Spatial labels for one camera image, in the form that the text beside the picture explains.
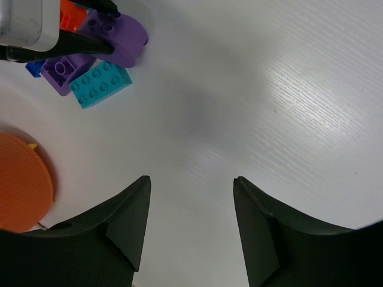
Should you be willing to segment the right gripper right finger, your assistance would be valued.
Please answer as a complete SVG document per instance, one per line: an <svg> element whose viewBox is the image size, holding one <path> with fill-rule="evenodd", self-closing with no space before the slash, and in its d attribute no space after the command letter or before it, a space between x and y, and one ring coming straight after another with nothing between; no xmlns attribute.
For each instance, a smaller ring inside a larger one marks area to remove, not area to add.
<svg viewBox="0 0 383 287"><path fill-rule="evenodd" d="M382 222L330 224L242 176L233 197L250 286L382 286Z"/></svg>

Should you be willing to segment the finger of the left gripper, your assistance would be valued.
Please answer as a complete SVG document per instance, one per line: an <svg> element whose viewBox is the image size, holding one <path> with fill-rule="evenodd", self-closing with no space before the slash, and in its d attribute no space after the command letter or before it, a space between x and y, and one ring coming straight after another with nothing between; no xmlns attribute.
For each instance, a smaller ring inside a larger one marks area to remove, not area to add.
<svg viewBox="0 0 383 287"><path fill-rule="evenodd" d="M112 0L73 0L74 3L97 10L100 13L115 13L118 11Z"/></svg>
<svg viewBox="0 0 383 287"><path fill-rule="evenodd" d="M1 45L1 60L29 63L72 54L112 54L114 47L100 39L91 39L79 33L60 30L56 45L48 51Z"/></svg>

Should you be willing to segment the purple rounded lego brick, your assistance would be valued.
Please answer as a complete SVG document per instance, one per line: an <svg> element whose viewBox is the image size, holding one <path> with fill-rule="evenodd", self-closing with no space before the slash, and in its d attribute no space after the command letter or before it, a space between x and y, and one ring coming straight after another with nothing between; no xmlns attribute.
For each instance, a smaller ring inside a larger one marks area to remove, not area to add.
<svg viewBox="0 0 383 287"><path fill-rule="evenodd" d="M131 16L119 12L99 13L90 10L77 33L103 40L112 46L112 54L93 56L123 68L135 66L136 58L148 42L148 33L143 25Z"/></svg>

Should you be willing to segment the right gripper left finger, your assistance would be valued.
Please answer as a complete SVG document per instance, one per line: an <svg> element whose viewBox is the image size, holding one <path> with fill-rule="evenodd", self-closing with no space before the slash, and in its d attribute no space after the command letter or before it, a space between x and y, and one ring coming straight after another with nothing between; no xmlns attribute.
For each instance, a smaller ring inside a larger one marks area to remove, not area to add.
<svg viewBox="0 0 383 287"><path fill-rule="evenodd" d="M132 286L139 270L151 180L48 230L1 231L1 286Z"/></svg>

